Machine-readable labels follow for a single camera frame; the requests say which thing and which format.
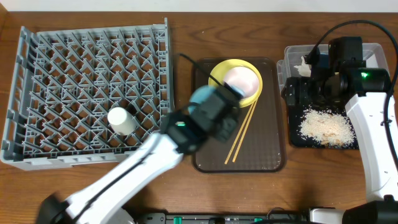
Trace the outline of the blue bowl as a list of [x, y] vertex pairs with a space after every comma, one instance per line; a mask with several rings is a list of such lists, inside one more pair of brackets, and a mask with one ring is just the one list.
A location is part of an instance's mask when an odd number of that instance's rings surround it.
[[196, 89], [190, 97], [188, 112], [192, 114], [196, 107], [205, 102], [215, 90], [216, 88], [211, 85], [204, 85]]

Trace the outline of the pile of cooked rice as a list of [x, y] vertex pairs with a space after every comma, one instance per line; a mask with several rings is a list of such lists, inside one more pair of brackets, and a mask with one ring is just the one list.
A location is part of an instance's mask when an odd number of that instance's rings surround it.
[[356, 140], [350, 120], [331, 110], [309, 108], [302, 119], [298, 132], [304, 140], [314, 140], [324, 146], [350, 146]]

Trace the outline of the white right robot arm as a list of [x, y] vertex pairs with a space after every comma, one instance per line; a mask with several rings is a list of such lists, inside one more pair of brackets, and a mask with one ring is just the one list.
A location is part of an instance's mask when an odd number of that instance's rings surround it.
[[286, 79], [282, 97], [289, 106], [316, 100], [344, 105], [365, 172], [365, 204], [348, 210], [313, 208], [310, 223], [397, 223], [397, 121], [391, 86], [382, 68], [342, 68], [319, 80]]

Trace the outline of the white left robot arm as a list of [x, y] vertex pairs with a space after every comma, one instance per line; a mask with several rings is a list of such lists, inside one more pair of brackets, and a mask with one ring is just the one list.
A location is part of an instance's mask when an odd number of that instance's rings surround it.
[[210, 137], [227, 140], [237, 126], [237, 106], [190, 103], [193, 111], [168, 114], [160, 131], [94, 184], [60, 201], [52, 194], [39, 207], [36, 223], [130, 223], [122, 206], [159, 175], [199, 150]]

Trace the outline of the white paper cup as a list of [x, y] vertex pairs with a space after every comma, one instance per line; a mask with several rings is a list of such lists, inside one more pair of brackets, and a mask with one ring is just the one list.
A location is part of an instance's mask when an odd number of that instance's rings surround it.
[[112, 108], [107, 115], [113, 131], [122, 136], [132, 134], [136, 128], [133, 116], [122, 107]]

